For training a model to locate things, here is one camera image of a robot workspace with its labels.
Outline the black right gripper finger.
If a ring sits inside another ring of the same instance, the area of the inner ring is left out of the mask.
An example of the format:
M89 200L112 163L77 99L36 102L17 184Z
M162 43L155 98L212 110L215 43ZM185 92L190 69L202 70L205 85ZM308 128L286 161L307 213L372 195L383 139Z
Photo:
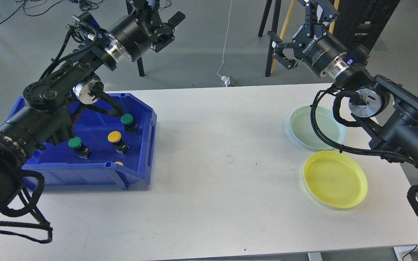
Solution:
M297 61L295 59L287 58L284 54L284 49L297 49L299 43L297 42L283 42L280 37L273 31L268 31L267 36L272 40L273 53L272 57L278 61L282 66L288 70L295 69L297 67Z
M340 13L328 0L304 0L305 25L323 24L330 26L340 17Z

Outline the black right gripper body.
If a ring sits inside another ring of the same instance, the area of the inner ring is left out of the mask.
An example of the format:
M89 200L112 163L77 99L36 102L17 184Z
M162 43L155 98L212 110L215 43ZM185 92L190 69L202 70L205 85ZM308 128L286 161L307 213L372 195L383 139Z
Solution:
M325 76L332 61L347 52L347 48L330 34L326 26L319 23L302 25L292 41L300 45L294 49L295 58L319 78Z

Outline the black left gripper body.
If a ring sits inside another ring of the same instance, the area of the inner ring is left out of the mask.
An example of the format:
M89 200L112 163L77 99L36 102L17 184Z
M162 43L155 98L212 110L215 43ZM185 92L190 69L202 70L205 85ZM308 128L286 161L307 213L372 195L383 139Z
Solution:
M135 62L147 51L158 35L170 30L160 30L161 18L157 10L151 8L134 11L121 17L107 30L110 40L106 52L119 63L124 58Z

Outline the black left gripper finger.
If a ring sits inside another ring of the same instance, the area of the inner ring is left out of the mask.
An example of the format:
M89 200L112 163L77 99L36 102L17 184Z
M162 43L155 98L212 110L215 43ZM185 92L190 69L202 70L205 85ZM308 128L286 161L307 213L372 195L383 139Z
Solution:
M166 46L172 43L175 39L174 32L175 30L170 30L168 33L158 35L156 40L152 43L153 51L159 53L159 51L163 50Z
M160 30L175 30L175 28L185 20L186 15L180 11L177 11L168 20L161 19Z

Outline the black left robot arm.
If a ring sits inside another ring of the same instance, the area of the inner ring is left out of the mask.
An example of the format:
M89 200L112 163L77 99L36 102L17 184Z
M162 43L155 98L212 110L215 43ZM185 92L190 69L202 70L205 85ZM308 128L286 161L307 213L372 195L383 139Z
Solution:
M123 107L104 92L95 71L100 66L113 71L124 58L140 63L148 50L161 51L174 41L175 28L185 19L178 11L163 22L158 2L126 3L129 13L108 30L88 11L75 16L56 58L24 89L25 107L0 125L0 227L40 229L48 234L44 240L21 237L40 244L53 240L53 228L37 207L45 179L22 166L37 150L45 150L45 143L73 138L85 109L122 117ZM16 236L6 230L0 234Z

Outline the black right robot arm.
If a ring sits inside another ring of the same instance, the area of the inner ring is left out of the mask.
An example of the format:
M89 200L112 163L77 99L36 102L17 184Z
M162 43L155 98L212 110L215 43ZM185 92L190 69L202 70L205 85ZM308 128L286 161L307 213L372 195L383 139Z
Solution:
M301 0L304 24L290 42L276 34L276 25L267 32L272 59L286 69L302 61L317 77L329 75L333 84L321 90L311 104L309 119L314 134L325 144L355 155L378 156L388 162L407 162L418 169L418 97L382 75L371 76L366 69L367 45L348 48L332 24L340 17L328 0ZM332 117L339 124L362 128L370 136L369 149L354 148L332 141L320 129L318 105L323 96L335 97ZM418 185L407 192L418 217Z

